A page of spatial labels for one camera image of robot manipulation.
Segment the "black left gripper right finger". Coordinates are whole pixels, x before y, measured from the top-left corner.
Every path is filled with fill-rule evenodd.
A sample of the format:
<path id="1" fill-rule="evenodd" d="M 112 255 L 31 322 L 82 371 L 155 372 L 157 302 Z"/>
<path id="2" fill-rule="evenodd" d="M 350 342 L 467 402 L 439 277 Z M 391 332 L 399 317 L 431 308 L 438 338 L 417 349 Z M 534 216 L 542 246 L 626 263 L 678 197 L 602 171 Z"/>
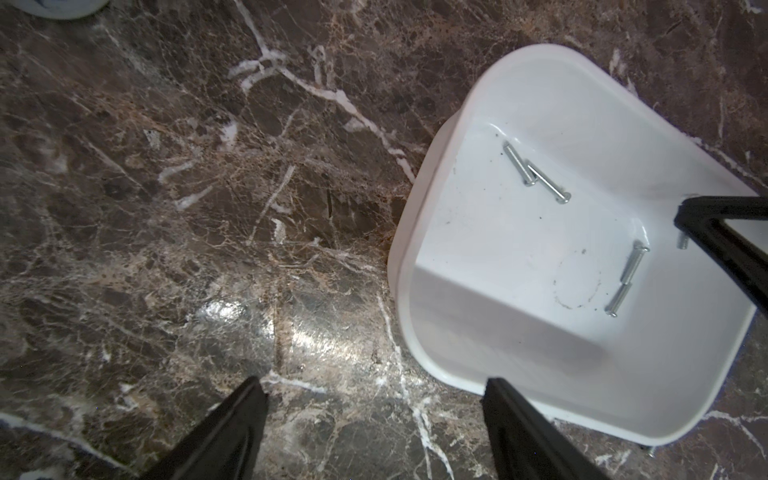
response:
<path id="1" fill-rule="evenodd" d="M 607 479 L 505 379 L 487 380 L 482 408 L 500 479 Z"/>

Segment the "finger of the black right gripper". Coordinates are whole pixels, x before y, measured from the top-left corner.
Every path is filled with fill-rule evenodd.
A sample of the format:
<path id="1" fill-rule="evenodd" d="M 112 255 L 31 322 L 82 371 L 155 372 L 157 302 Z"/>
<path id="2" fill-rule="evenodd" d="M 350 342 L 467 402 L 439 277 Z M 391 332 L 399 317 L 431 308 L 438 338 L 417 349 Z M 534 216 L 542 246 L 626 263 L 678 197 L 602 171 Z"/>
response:
<path id="1" fill-rule="evenodd" d="M 767 313 L 767 253 L 726 224 L 765 221 L 762 196 L 700 196 L 684 200 L 675 227 L 718 264 L 762 313 Z"/>

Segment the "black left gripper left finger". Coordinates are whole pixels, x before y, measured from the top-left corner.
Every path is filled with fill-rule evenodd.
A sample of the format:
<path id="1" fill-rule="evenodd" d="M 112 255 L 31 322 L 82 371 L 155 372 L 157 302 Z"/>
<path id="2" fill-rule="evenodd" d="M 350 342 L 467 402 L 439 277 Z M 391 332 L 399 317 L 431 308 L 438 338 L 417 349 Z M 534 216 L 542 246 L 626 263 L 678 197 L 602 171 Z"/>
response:
<path id="1" fill-rule="evenodd" d="M 144 479 L 250 479 L 263 438 L 268 395 L 247 378 Z"/>

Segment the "white plastic storage box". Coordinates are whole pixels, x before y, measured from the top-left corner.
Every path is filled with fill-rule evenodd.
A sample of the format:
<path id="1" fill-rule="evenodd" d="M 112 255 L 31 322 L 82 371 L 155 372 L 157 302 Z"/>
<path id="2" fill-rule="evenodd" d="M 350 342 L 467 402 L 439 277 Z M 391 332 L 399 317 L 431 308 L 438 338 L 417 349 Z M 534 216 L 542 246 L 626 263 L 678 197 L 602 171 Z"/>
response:
<path id="1" fill-rule="evenodd" d="M 525 186 L 503 151 L 571 194 Z M 543 415 L 638 444 L 678 440 L 717 396 L 755 314 L 673 220 L 750 188 L 583 55 L 542 44 L 493 64 L 434 137 L 388 281 L 409 351 L 480 394 L 501 377 Z M 650 248 L 604 312 L 635 240 Z"/>

